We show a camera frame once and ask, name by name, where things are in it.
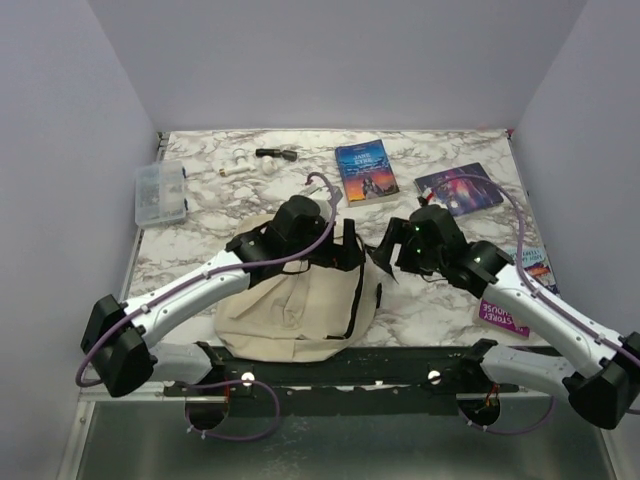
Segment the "beige student backpack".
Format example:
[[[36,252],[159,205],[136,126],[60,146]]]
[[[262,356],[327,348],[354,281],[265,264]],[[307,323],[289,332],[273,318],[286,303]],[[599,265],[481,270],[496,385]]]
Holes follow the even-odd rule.
[[[214,328],[236,358],[322,362],[359,341],[382,295],[376,266],[354,239],[360,259],[350,271],[294,261],[282,274],[217,304]]]

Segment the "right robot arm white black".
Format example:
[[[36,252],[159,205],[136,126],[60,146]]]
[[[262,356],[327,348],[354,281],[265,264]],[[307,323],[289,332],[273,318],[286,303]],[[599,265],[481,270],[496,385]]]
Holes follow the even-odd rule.
[[[438,273],[447,282],[507,311],[556,351],[550,357],[477,342],[460,379],[480,392],[512,384],[569,403],[584,420],[615,429],[639,395],[639,335],[622,335],[571,307],[535,282],[488,241],[469,242],[444,208],[427,205],[406,219],[392,218],[370,252],[386,273]]]

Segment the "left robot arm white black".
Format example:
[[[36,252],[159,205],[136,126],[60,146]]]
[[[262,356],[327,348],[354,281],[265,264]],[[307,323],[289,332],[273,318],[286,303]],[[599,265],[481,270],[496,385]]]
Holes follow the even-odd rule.
[[[113,295],[92,308],[80,342],[83,368],[92,367],[113,398],[149,381],[160,359],[152,349],[202,310],[282,274],[286,264],[350,271],[364,261],[355,223],[334,234],[337,208],[294,195],[268,221],[236,234],[198,269],[145,295],[119,301]]]

